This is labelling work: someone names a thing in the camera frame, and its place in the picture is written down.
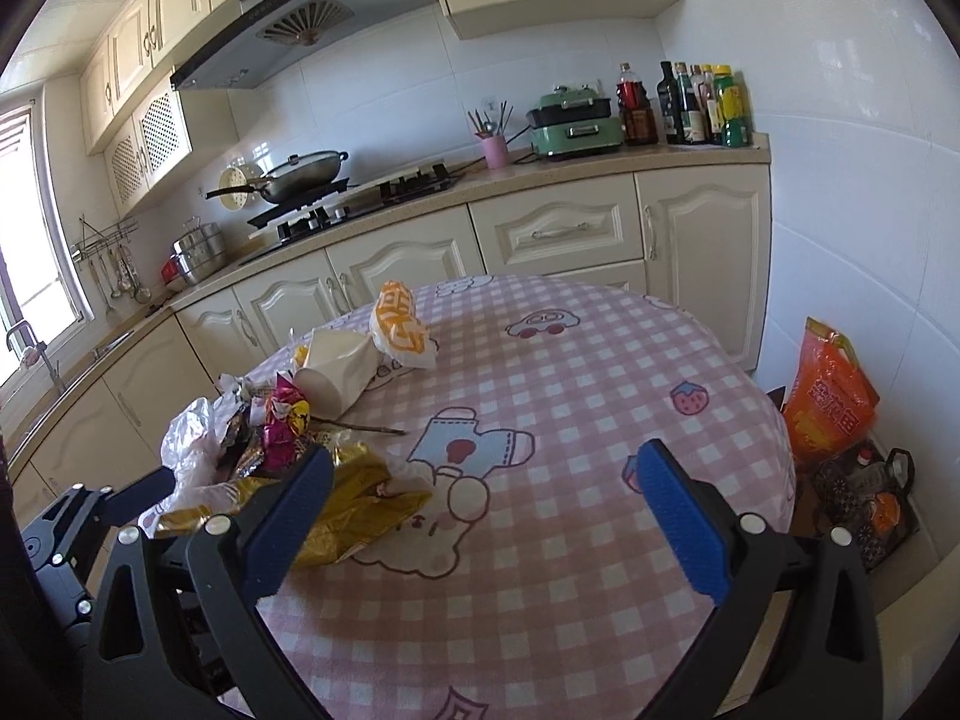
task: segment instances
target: silver screw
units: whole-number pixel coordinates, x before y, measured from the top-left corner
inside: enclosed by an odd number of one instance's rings
[[[222,536],[230,529],[230,518],[224,514],[217,514],[216,517],[210,517],[203,527],[210,536]]]
[[[830,531],[830,540],[834,544],[839,544],[842,547],[848,547],[853,543],[853,536],[850,535],[850,531],[846,528],[841,528],[837,526]]]
[[[740,518],[740,526],[747,533],[752,533],[754,536],[759,536],[767,529],[767,523],[763,521],[763,517],[759,514],[744,514]]]
[[[140,528],[133,527],[133,525],[123,528],[120,533],[117,533],[117,541],[121,544],[133,544],[138,538],[140,538]]]

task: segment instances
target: tablecloth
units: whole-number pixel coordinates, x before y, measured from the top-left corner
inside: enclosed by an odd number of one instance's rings
[[[786,530],[784,423],[690,314],[555,278],[415,290],[435,370],[381,365],[344,420],[433,480],[397,531],[260,612],[337,720],[632,720],[710,610],[637,488],[659,437]],[[370,309],[330,327],[365,330]],[[287,365],[281,351],[254,378]]]

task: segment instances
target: gold plastic wrapper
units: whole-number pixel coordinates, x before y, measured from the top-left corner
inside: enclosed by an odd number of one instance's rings
[[[330,450],[334,461],[333,490],[296,554],[293,568],[345,560],[419,511],[431,494],[429,490],[384,494],[384,485],[392,476],[385,461],[366,443],[323,444]],[[227,484],[236,492],[236,505],[225,514],[237,514],[256,490],[278,483],[248,476]],[[155,537],[193,533],[212,514],[203,506],[167,512],[157,523]]]

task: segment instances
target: orange and white wrapper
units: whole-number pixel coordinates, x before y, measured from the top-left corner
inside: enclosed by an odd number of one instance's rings
[[[414,295],[400,281],[388,281],[380,290],[370,315],[370,332],[376,348],[404,367],[437,365],[430,331],[416,318]]]

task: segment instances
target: utensil holder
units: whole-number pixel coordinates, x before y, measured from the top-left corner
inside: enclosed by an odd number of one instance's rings
[[[510,164],[510,152],[507,151],[507,141],[502,135],[483,138],[483,156],[487,161],[488,170],[499,170]]]

